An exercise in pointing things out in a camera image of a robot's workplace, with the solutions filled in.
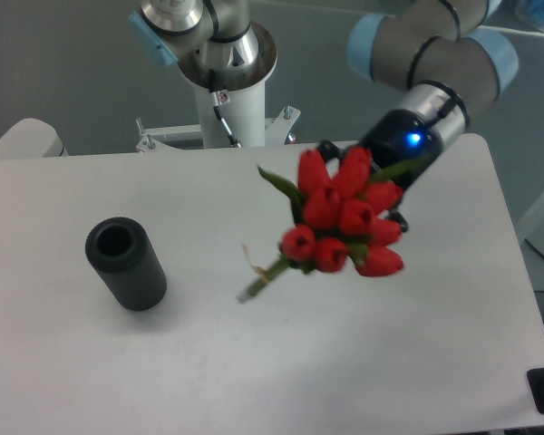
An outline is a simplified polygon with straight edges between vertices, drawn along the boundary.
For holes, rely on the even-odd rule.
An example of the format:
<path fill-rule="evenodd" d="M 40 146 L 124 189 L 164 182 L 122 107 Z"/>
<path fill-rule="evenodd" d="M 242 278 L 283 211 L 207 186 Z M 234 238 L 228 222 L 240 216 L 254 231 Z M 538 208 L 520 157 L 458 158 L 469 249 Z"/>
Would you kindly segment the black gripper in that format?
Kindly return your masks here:
<path fill-rule="evenodd" d="M 442 139 L 433 130 L 439 120 L 403 109 L 384 115 L 356 143 L 371 152 L 370 174 L 407 191 L 441 155 Z"/>

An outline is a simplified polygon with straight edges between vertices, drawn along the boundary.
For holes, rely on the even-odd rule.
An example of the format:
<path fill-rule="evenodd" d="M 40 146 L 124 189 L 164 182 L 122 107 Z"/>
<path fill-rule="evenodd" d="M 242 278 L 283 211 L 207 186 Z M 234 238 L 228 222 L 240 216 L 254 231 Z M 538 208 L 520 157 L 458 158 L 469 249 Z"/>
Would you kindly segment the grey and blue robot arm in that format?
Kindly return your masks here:
<path fill-rule="evenodd" d="M 519 69 L 511 43 L 483 28 L 494 1 L 415 1 L 396 16 L 368 14 L 349 34 L 349 67 L 402 91 L 362 138 L 373 173 L 408 189 L 507 89 Z M 176 65 L 193 88 L 207 149 L 281 146 L 298 111 L 265 116 L 277 65 L 271 34 L 245 1 L 143 1 L 129 18 L 157 63 Z"/>

